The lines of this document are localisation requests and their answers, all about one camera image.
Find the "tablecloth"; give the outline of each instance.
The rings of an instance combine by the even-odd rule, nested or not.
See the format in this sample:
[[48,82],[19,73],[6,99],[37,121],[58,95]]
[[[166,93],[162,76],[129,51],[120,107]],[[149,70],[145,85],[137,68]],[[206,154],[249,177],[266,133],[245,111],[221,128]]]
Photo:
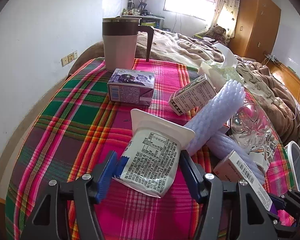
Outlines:
[[[74,73],[38,116],[16,161],[6,198],[9,239],[19,239],[37,196],[51,179],[72,181],[90,172],[109,150],[120,156],[132,137],[130,110],[138,108],[184,125],[195,110],[177,116],[168,100],[174,91],[194,80],[197,69],[182,64],[136,59],[133,69],[155,73],[150,106],[109,101],[103,58],[90,60]],[[206,172],[217,163],[204,146],[193,160]],[[287,155],[280,143],[266,176],[265,189],[280,195],[293,183]],[[69,202],[72,239],[79,239],[74,203]],[[145,196],[111,182],[107,197],[95,205],[106,239],[191,239],[201,207],[190,197],[178,168],[175,181],[162,198]],[[286,213],[283,223],[291,224]]]

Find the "white plastic container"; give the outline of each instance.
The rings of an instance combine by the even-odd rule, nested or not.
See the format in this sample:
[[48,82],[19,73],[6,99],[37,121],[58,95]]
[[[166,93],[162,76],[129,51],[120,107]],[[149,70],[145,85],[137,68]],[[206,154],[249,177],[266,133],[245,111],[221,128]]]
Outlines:
[[291,141],[285,147],[285,150],[291,166],[295,190],[300,191],[300,147],[294,141]]
[[175,179],[180,152],[195,133],[139,109],[131,110],[131,121],[133,137],[114,179],[145,195],[163,197]]

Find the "wall socket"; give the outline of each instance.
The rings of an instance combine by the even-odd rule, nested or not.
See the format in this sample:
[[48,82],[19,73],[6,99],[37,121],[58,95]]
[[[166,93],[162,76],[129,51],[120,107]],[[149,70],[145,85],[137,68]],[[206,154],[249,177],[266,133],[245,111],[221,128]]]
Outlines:
[[76,50],[75,52],[61,59],[62,66],[64,67],[65,65],[69,64],[70,62],[74,61],[77,58],[78,58],[78,51]]

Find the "patterned curtain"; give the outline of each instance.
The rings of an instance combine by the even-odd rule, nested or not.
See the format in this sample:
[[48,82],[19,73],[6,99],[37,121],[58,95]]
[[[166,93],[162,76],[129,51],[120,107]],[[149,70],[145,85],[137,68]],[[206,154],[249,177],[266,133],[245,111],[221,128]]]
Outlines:
[[[209,30],[219,25],[226,30],[226,43],[234,37],[240,0],[216,0],[216,8]],[[197,33],[204,36],[209,30]]]

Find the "window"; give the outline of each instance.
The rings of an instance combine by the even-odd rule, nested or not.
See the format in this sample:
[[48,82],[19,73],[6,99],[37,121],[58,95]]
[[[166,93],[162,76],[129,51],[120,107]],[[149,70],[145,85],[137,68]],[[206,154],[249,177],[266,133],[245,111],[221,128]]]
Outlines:
[[214,15],[215,3],[208,0],[165,0],[164,11],[171,11],[197,17],[210,23]]

